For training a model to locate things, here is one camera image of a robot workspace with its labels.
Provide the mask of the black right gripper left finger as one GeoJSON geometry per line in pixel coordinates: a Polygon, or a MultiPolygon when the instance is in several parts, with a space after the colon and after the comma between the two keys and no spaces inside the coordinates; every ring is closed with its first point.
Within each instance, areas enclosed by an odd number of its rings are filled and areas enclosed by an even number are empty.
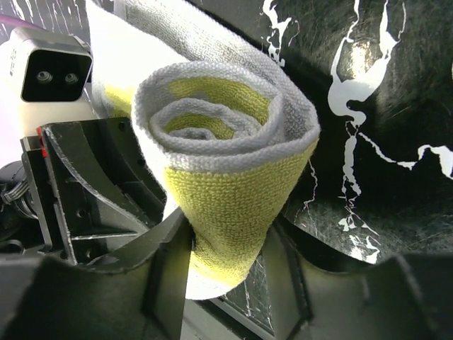
{"type": "Polygon", "coordinates": [[[1,260],[2,339],[179,339],[192,243],[181,210],[90,266],[1,260]]]}

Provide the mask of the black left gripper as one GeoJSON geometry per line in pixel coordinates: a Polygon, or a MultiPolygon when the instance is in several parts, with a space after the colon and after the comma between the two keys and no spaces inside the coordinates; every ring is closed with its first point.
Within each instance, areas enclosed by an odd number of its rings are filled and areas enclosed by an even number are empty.
{"type": "Polygon", "coordinates": [[[6,166],[1,203],[39,222],[38,244],[87,264],[161,221],[165,195],[127,118],[50,123],[6,166]]]}

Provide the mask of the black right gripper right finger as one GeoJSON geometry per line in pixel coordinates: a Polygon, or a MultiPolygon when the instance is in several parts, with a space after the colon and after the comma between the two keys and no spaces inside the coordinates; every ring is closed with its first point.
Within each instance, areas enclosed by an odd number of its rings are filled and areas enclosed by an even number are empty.
{"type": "Polygon", "coordinates": [[[451,339],[452,256],[372,265],[275,219],[263,247],[277,339],[451,339]]]}

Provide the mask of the yellow-green and grey towel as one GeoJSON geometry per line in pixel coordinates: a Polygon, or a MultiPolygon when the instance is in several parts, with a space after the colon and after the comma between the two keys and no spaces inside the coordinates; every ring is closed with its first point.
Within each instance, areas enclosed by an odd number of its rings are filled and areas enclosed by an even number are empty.
{"type": "Polygon", "coordinates": [[[186,1],[86,4],[92,104],[128,117],[195,232],[185,296],[242,283],[314,151],[314,105],[268,56],[186,1]]]}

